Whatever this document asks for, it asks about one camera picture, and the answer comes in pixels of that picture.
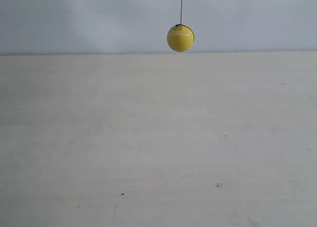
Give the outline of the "yellow tennis ball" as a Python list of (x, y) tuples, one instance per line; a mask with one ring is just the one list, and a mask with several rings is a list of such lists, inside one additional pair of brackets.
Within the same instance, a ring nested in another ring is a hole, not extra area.
[(181, 53), (192, 47), (195, 34), (187, 25), (176, 24), (168, 31), (166, 41), (173, 51)]

